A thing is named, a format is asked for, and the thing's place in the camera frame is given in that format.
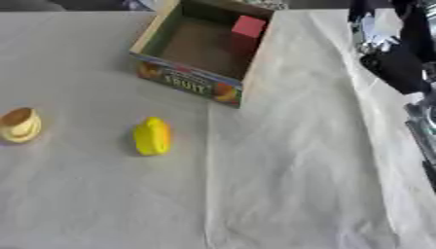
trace yellow toy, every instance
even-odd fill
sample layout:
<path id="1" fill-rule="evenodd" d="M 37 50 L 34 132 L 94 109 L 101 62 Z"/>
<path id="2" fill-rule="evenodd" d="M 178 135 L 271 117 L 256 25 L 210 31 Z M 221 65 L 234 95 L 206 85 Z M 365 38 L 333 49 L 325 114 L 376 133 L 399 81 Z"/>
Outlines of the yellow toy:
<path id="1" fill-rule="evenodd" d="M 169 151 L 170 128 L 163 120 L 150 117 L 133 131 L 137 151 L 143 156 L 162 155 Z"/>
<path id="2" fill-rule="evenodd" d="M 41 126 L 41 118 L 34 109 L 19 108 L 1 118 L 0 135 L 7 141 L 24 143 L 35 138 Z"/>

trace open box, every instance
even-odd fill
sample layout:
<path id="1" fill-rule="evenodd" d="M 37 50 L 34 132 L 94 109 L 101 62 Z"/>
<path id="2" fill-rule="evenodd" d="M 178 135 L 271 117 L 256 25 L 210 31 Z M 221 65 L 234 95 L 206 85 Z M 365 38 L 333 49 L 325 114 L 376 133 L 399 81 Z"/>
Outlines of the open box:
<path id="1" fill-rule="evenodd" d="M 243 79 L 272 15 L 230 0 L 168 0 L 130 54 L 139 60 L 141 78 L 239 107 Z M 252 53 L 232 48 L 232 29 L 242 16 L 266 23 Z"/>

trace yellow fruit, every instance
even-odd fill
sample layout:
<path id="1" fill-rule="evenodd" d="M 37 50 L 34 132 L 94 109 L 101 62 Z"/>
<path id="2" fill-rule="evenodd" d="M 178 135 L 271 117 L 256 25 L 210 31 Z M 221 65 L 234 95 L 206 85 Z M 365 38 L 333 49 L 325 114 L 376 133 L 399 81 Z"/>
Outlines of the yellow fruit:
<path id="1" fill-rule="evenodd" d="M 133 139 L 137 151 L 143 156 L 165 154 L 171 143 L 169 125 L 159 118 L 150 117 L 136 126 Z"/>

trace white sheet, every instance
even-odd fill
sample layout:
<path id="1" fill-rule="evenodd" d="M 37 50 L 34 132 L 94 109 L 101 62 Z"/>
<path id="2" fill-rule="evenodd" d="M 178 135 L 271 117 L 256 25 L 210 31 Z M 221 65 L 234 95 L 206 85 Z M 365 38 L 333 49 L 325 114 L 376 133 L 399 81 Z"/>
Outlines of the white sheet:
<path id="1" fill-rule="evenodd" d="M 434 248 L 406 99 L 356 63 L 345 11 L 277 14 L 240 110 L 134 77 L 149 15 L 0 14 L 0 113 L 45 123 L 0 147 L 0 249 Z M 132 150 L 147 116 L 169 155 Z"/>

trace red cube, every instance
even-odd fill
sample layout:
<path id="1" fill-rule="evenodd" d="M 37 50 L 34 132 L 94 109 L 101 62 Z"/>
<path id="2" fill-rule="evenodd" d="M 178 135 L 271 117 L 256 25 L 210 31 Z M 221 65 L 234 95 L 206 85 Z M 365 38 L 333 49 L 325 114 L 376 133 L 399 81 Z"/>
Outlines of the red cube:
<path id="1" fill-rule="evenodd" d="M 266 24 L 262 19 L 240 16 L 232 29 L 232 52 L 240 55 L 255 53 Z"/>

